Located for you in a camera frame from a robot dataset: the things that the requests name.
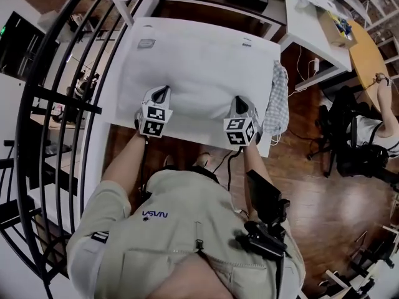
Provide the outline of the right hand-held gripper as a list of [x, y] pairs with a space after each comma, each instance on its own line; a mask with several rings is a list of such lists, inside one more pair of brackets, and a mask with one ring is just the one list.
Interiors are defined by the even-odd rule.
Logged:
[[249, 146], [252, 142], [258, 144], [263, 130], [258, 121], [258, 113], [250, 99], [235, 96], [231, 108], [223, 120], [223, 130], [231, 145]]

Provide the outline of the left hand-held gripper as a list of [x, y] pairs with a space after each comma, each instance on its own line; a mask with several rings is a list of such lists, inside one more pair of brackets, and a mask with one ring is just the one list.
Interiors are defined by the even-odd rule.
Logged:
[[144, 105], [135, 115], [134, 125], [143, 136], [161, 138], [173, 111], [170, 106], [171, 88], [168, 85], [149, 89], [142, 100]]

